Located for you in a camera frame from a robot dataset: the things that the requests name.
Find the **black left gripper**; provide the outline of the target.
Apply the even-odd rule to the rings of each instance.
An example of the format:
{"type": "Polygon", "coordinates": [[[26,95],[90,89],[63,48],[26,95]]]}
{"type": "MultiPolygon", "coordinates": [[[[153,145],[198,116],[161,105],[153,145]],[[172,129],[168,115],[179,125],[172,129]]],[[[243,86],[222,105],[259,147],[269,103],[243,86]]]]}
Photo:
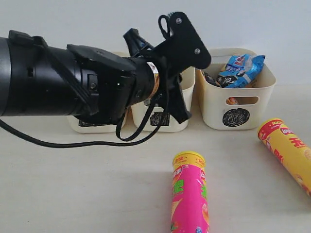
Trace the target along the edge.
{"type": "Polygon", "coordinates": [[[154,47],[131,28],[123,38],[134,67],[126,73],[126,106],[132,106],[147,99],[156,99],[163,106],[168,101],[168,112],[182,124],[191,118],[181,89],[181,75],[172,74],[172,64],[163,55],[154,52],[154,47]]]}

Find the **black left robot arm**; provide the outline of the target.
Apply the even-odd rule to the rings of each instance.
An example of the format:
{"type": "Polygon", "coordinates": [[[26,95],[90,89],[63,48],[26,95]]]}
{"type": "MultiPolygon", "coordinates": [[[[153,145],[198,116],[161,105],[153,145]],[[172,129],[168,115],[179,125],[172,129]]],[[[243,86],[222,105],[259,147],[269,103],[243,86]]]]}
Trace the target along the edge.
{"type": "Polygon", "coordinates": [[[190,118],[181,77],[162,57],[131,57],[96,47],[51,47],[41,36],[11,30],[0,40],[0,114],[73,116],[116,125],[147,99],[179,123],[190,118]]]}

